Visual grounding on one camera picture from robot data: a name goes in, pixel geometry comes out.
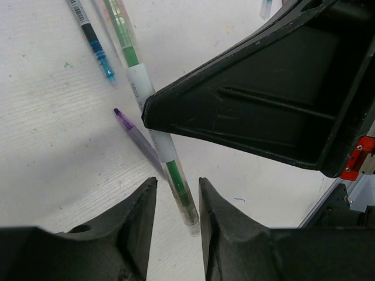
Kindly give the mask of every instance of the white label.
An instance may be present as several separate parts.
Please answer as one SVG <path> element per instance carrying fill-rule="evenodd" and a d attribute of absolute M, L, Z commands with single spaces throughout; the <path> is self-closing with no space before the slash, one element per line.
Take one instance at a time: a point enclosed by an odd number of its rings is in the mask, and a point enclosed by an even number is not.
<path fill-rule="evenodd" d="M 70 6 L 74 10 L 74 13 L 76 13 L 77 15 L 77 18 L 80 22 L 80 26 L 83 26 L 86 23 L 90 23 L 88 21 L 88 17 L 86 13 L 84 12 L 81 2 L 79 0 L 69 0 L 69 2 L 70 2 Z"/>
<path fill-rule="evenodd" d="M 127 77 L 138 107 L 142 112 L 147 98 L 155 93 L 145 65 L 142 63 L 128 68 Z M 149 133 L 160 162 L 167 163 L 177 158 L 175 145 L 170 134 L 155 130 L 149 130 Z"/>

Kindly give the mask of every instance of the purple pen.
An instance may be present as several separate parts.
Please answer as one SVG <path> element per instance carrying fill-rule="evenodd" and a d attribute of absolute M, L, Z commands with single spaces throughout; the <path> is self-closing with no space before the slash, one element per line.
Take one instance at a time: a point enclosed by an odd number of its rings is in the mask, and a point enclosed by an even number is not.
<path fill-rule="evenodd" d="M 156 154 L 150 143 L 147 141 L 147 139 L 120 110 L 115 108 L 113 111 L 115 112 L 121 125 L 128 133 L 129 137 L 139 147 L 143 154 L 151 161 L 156 170 L 158 170 L 158 172 L 160 172 L 160 174 L 164 176 L 163 168 L 160 164 L 158 155 Z"/>

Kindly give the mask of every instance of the red bracket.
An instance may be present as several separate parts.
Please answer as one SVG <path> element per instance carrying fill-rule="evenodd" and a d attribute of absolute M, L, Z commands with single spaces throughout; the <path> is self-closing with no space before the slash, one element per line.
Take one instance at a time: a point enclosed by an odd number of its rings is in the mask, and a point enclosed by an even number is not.
<path fill-rule="evenodd" d="M 355 181 L 359 175 L 359 171 L 362 164 L 368 154 L 373 155 L 375 148 L 375 138 L 369 136 L 363 136 L 356 148 L 354 149 L 352 156 L 346 163 L 345 169 L 341 174 L 343 180 Z"/>

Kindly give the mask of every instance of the white table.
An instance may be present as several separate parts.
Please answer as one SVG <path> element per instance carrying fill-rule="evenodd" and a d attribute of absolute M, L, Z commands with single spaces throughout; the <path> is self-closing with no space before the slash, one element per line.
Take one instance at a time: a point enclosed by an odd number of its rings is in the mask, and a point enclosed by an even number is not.
<path fill-rule="evenodd" d="M 0 225 L 68 231 L 156 175 L 113 116 L 118 107 L 146 134 L 99 17 L 89 0 L 82 3 L 118 90 L 103 77 L 65 0 L 0 1 Z M 157 90 L 258 29 L 260 5 L 125 0 Z M 229 202 L 269 227 L 298 226 L 332 182 L 201 140 L 173 139 L 196 202 L 198 178 L 207 177 Z M 200 238 L 189 236 L 167 183 L 158 186 L 148 280 L 204 280 Z"/>

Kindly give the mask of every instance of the green ink mark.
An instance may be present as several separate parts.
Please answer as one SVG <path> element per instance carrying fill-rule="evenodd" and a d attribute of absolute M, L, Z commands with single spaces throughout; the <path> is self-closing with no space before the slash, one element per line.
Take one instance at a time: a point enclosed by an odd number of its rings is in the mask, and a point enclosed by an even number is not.
<path fill-rule="evenodd" d="M 64 68 L 65 68 L 65 69 L 73 68 L 73 67 L 74 67 L 74 65 L 72 65 L 72 64 L 70 64 L 70 63 L 65 63 L 65 65 L 64 65 Z"/>

